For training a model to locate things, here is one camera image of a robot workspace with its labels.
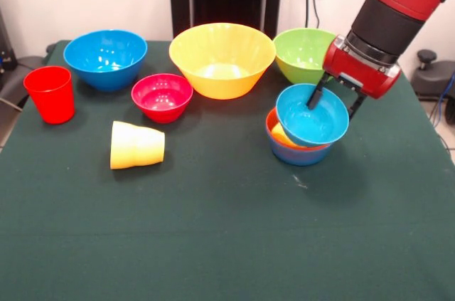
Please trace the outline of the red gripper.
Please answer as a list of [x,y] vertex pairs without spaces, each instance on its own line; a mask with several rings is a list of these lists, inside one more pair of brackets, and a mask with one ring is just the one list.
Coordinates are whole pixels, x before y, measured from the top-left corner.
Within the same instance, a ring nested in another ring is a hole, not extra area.
[[306,106],[313,110],[323,94],[323,87],[330,75],[346,81],[360,93],[348,108],[349,120],[352,120],[360,106],[368,97],[379,99],[397,82],[401,75],[398,64],[383,65],[367,60],[357,54],[344,36],[338,35],[328,47],[323,60],[324,73],[308,99]]

